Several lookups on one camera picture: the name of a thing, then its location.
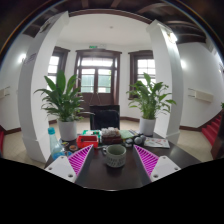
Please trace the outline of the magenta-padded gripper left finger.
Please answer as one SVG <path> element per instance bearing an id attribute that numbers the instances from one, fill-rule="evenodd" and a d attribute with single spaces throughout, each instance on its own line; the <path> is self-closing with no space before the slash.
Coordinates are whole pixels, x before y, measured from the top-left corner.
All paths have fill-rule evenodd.
<path id="1" fill-rule="evenodd" d="M 68 157 L 59 156 L 47 166 L 45 170 L 67 181 L 75 183 L 80 181 L 87 172 L 93 152 L 94 146 L 89 145 L 74 152 Z"/>

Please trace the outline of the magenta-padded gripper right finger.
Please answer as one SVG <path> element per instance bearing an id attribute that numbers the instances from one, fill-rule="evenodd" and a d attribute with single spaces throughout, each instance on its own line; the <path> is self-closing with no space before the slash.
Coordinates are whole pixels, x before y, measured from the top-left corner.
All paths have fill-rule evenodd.
<path id="1" fill-rule="evenodd" d="M 155 182 L 180 170 L 167 156 L 157 156 L 140 146 L 133 146 L 133 155 L 143 183 Z"/>

